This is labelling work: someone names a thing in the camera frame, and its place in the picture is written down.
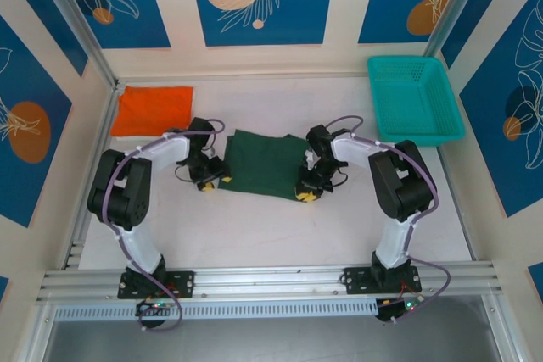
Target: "plastic basket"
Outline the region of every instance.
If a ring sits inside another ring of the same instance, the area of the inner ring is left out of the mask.
[[[441,62],[431,57],[373,57],[367,62],[381,140],[439,146],[465,130]]]

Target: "green cloth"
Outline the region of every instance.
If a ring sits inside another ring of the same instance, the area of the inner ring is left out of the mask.
[[[232,180],[220,181],[219,188],[297,200],[294,188],[308,148],[307,141],[296,136],[266,137],[236,130],[228,137],[224,156]]]

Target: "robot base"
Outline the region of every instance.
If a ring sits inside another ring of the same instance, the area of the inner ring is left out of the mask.
[[[164,258],[153,273],[153,277],[164,284],[177,298],[192,298],[194,287],[193,271],[166,271]],[[158,287],[144,275],[126,268],[120,276],[119,299],[146,299],[146,298],[168,298]]]
[[[348,267],[344,269],[344,281],[347,294],[383,294],[400,293],[407,285],[413,292],[421,292],[422,285],[417,267],[411,261],[394,269],[386,269],[375,252],[369,267]]]

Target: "orange cloth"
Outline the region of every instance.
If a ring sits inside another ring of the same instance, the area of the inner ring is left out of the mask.
[[[134,88],[119,97],[119,114],[111,136],[160,136],[171,127],[190,125],[193,88]]]

